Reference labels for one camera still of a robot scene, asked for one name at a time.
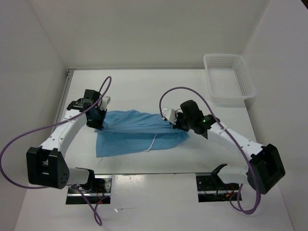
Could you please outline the light blue shorts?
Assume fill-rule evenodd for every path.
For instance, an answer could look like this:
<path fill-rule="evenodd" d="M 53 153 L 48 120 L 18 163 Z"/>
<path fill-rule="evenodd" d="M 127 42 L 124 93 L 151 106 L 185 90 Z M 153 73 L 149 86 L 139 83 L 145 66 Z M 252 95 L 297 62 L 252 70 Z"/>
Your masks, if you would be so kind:
<path fill-rule="evenodd" d="M 173 129 L 159 114 L 136 110 L 108 112 L 103 129 L 95 132 L 97 158 L 172 149 L 189 138 L 188 132 Z"/>

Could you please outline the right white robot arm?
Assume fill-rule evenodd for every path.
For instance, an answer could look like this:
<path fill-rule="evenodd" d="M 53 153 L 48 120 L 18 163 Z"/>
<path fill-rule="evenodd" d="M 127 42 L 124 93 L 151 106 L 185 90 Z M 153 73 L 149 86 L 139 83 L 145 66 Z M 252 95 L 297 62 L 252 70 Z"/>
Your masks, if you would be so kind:
<path fill-rule="evenodd" d="M 222 189 L 227 184 L 248 184 L 260 194 L 267 194 L 285 176 L 285 169 L 278 149 L 262 145 L 231 130 L 212 114 L 204 115 L 193 100 L 180 105 L 181 112 L 163 109 L 165 120 L 174 129 L 193 130 L 205 139 L 216 142 L 246 161 L 245 167 L 221 164 L 211 172 L 211 184 Z"/>

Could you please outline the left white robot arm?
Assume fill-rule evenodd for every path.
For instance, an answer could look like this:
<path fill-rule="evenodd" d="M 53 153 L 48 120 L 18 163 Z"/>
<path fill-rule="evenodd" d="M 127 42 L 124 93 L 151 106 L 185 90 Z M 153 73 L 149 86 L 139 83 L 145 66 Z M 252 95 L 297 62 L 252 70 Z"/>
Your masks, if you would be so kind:
<path fill-rule="evenodd" d="M 84 126 L 103 129 L 107 106 L 111 98 L 95 90 L 85 90 L 84 96 L 72 101 L 60 125 L 39 147 L 31 147 L 26 153 L 27 174 L 30 184 L 62 189 L 79 185 L 89 193 L 96 187 L 94 171 L 87 168 L 69 168 L 65 154 L 73 139 Z"/>

